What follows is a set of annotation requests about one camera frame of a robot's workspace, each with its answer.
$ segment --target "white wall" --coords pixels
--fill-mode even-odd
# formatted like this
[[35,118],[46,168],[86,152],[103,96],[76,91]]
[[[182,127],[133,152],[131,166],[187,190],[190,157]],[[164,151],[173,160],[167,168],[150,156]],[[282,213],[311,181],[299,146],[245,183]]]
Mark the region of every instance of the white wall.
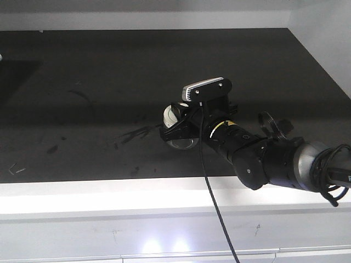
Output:
[[287,27],[285,0],[0,1],[0,31]]
[[[318,262],[335,262],[338,254],[348,262],[351,195],[333,208],[318,193],[210,180],[242,262],[321,255],[332,259]],[[203,256],[231,260],[203,178],[0,184],[0,262],[190,263]]]
[[351,97],[351,1],[300,0],[291,32]]

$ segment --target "scuff mark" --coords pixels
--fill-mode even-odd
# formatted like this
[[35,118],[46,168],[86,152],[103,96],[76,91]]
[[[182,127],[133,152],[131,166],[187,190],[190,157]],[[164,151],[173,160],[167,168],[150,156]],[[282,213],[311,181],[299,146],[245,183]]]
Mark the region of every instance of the scuff mark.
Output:
[[58,150],[59,146],[56,144],[55,146],[51,147],[50,149],[48,149],[48,151],[46,152],[47,154],[51,155],[54,152],[56,152]]
[[92,114],[95,116],[95,108],[94,108],[94,105],[92,103],[92,101],[90,100],[90,98],[83,92],[80,92],[79,90],[68,90],[67,91],[68,93],[73,93],[73,94],[76,94],[77,96],[85,99],[88,103],[89,103],[89,108],[91,109],[92,111]]
[[261,225],[258,224],[258,225],[256,226],[256,232],[255,232],[254,236],[257,236],[258,230],[259,230],[260,228],[261,228]]
[[156,129],[157,127],[161,127],[161,126],[163,126],[163,124],[158,124],[158,125],[155,125],[155,126],[145,126],[145,127],[140,128],[140,129],[137,129],[137,130],[132,130],[129,133],[124,133],[121,136],[119,136],[118,138],[127,136],[122,141],[122,144],[126,144],[126,143],[130,142],[131,140],[133,140],[134,138],[136,138],[138,136],[140,136],[140,139],[145,138],[146,136],[149,135],[149,133],[152,130]]
[[135,167],[134,169],[135,171],[131,171],[131,176],[136,176],[139,173],[139,170],[140,170],[139,166]]
[[117,244],[117,230],[113,230],[112,234],[114,236],[115,243]]

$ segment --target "black table surface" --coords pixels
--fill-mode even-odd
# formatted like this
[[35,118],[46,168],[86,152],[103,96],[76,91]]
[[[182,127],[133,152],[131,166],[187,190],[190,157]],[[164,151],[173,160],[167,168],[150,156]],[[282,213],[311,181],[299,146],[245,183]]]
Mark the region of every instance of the black table surface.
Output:
[[[218,76],[247,130],[269,111],[291,138],[350,143],[350,99],[286,28],[0,32],[0,53],[0,182],[202,176],[198,148],[155,126],[183,86]],[[204,152],[209,176],[233,175]]]

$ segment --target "robotic arm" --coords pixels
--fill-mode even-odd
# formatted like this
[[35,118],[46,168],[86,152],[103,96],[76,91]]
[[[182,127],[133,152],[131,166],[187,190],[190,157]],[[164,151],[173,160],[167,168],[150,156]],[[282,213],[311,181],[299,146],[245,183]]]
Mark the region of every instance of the robotic arm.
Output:
[[[201,131],[202,140],[233,165],[245,186],[257,190],[273,184],[319,192],[338,206],[337,201],[351,187],[351,147],[329,148],[302,137],[289,140],[286,134],[293,129],[291,123],[276,123],[267,112],[258,115],[265,136],[251,134],[231,120],[237,112],[229,104],[231,88],[231,81],[222,77],[184,87],[183,102],[165,109],[161,138],[186,150],[197,143]],[[344,189],[338,196],[330,194],[340,187]]]

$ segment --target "black cable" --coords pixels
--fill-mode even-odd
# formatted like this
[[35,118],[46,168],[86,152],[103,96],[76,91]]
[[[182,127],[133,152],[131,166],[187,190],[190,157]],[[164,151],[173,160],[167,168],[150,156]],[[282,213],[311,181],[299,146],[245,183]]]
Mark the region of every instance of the black cable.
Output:
[[312,178],[315,180],[316,186],[318,187],[320,194],[325,199],[327,199],[334,207],[337,207],[339,205],[337,201],[339,201],[346,195],[349,188],[344,187],[344,190],[338,196],[332,196],[329,192],[339,189],[340,186],[330,187],[330,185],[327,182],[327,173],[329,163],[333,160],[334,156],[344,148],[351,151],[351,147],[347,144],[341,144],[336,148],[324,150],[316,157],[316,160],[314,161],[311,169],[313,176]]
[[202,154],[202,126],[203,126],[203,122],[205,120],[205,114],[203,112],[203,108],[202,107],[201,107],[201,111],[202,111],[202,120],[201,120],[201,124],[200,124],[199,150],[200,150],[200,159],[201,159],[201,164],[202,164],[203,175],[205,177],[206,185],[207,185],[208,191],[210,192],[214,208],[216,209],[220,225],[222,226],[225,238],[227,239],[228,245],[230,247],[230,251],[231,251],[236,263],[240,263],[239,258],[237,257],[235,249],[233,247],[233,244],[231,243],[231,240],[230,240],[229,234],[227,232],[227,228],[225,227],[222,215],[220,214],[220,211],[219,211],[219,208],[218,208],[218,205],[217,205],[217,201],[216,201],[216,199],[214,197],[214,194],[213,194],[213,191],[212,191],[212,188],[211,188],[211,185],[210,185],[210,181],[208,180],[208,176],[207,176],[207,173],[206,173],[205,162],[203,161],[203,154]]

